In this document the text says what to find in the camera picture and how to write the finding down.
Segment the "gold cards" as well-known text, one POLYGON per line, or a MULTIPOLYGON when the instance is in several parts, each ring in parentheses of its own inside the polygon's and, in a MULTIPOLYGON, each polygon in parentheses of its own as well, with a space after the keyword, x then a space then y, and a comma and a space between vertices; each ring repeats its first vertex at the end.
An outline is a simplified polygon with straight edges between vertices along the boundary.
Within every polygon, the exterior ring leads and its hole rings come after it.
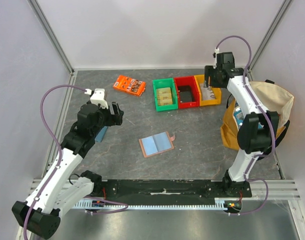
POLYGON ((172 90, 170 87, 158 88, 156 93, 158 106, 167 106, 173 104, 172 90))

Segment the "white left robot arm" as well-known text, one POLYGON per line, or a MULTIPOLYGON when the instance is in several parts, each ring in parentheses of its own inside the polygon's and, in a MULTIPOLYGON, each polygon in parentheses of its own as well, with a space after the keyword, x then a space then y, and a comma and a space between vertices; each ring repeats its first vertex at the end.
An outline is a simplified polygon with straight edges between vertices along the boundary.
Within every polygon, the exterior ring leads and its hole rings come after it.
POLYGON ((88 101, 80 107, 77 120, 59 145, 58 154, 37 188, 25 201, 16 201, 11 211, 23 228, 23 236, 31 232, 45 240, 57 231, 62 217, 82 198, 101 194, 101 176, 87 171, 76 183, 61 192, 76 166, 95 145, 104 127, 120 126, 124 112, 117 102, 112 106, 88 101))

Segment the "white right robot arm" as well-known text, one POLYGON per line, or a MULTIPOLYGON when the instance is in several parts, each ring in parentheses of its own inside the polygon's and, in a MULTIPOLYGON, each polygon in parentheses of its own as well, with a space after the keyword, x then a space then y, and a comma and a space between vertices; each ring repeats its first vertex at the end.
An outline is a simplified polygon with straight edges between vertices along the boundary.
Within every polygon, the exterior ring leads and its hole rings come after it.
POLYGON ((232 52, 215 49, 213 57, 214 64, 204 68, 204 86, 227 89, 243 115, 243 122, 237 131, 239 150, 221 184, 222 193, 233 197, 240 190, 239 184, 247 181, 258 158, 263 157, 268 148, 275 148, 279 115, 270 111, 257 97, 247 71, 235 67, 232 52))

